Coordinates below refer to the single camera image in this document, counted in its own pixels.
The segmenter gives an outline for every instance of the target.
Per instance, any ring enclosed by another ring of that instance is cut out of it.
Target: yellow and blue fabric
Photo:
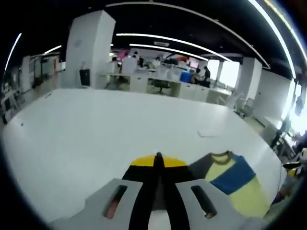
[[[227,194],[234,208],[246,217],[264,217],[269,210],[255,172],[244,157],[232,152],[208,154],[189,166],[193,175],[204,178]]]

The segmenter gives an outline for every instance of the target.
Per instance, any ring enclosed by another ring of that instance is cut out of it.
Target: white pillar
[[[29,62],[30,56],[26,56],[23,58],[20,75],[20,87],[22,92],[27,92],[31,89]]]
[[[219,68],[217,69],[216,79],[219,81],[223,69],[224,61],[220,61]]]
[[[91,87],[96,88],[109,61],[115,20],[105,11],[96,11],[73,20],[66,51],[63,86],[81,86],[79,70],[90,69]]]
[[[243,94],[243,98],[255,99],[260,77],[262,64],[255,58],[245,57],[241,66],[241,74],[238,76],[237,91]]]

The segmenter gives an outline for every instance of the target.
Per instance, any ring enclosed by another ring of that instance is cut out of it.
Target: blue container
[[[188,73],[188,72],[184,71],[184,72],[181,73],[180,81],[189,83],[190,80],[191,80],[191,76],[192,76],[191,73]]]

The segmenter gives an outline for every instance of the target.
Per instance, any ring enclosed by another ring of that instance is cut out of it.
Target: black and yellow object
[[[187,212],[175,185],[194,180],[184,161],[164,156],[161,153],[138,158],[131,163],[122,179],[143,183],[134,203],[129,230],[148,228],[159,183],[162,183],[164,205],[172,229],[189,229]]]

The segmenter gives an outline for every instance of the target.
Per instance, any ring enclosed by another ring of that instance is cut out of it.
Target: black ceiling
[[[69,35],[69,27],[73,18],[100,9],[105,9],[115,20],[115,33],[143,33],[163,35],[181,39],[209,48],[219,53],[240,53],[244,56],[257,55],[241,40],[222,27],[192,13],[182,10],[154,5],[123,5],[105,7],[110,3],[124,0],[53,0],[8,2],[1,14],[2,43],[1,65],[4,65],[12,44],[19,33],[23,33],[11,57],[9,66],[20,64],[22,57],[43,53],[58,45],[65,47]],[[270,64],[271,58],[286,60],[283,49],[275,34],[258,11],[248,0],[159,0],[171,5],[181,6],[213,19],[219,20],[248,43]],[[281,32],[291,57],[296,65],[304,64],[302,55],[290,32],[278,16],[263,2],[258,2],[269,13]],[[296,12],[290,8],[290,15]],[[307,30],[301,23],[298,28],[304,35]],[[129,43],[153,45],[153,40],[137,37],[115,37],[114,47],[125,47]],[[171,48],[194,54],[204,54],[200,49],[191,48],[179,43],[171,43]]]

